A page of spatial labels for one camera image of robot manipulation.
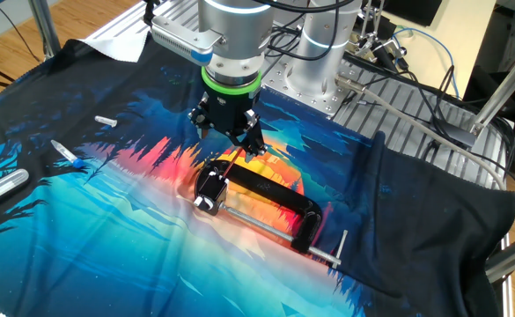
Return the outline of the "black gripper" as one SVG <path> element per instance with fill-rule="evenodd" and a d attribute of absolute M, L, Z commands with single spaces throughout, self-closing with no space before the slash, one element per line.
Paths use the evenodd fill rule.
<path fill-rule="evenodd" d="M 263 155 L 267 151 L 264 143 L 260 116 L 253 110 L 260 96 L 260 88 L 242 92 L 241 88 L 228 92 L 217 88 L 205 88 L 201 100 L 188 114 L 200 139 L 204 139 L 211 129 L 227 136 L 245 134 L 242 141 L 246 152 L 245 162 Z"/>

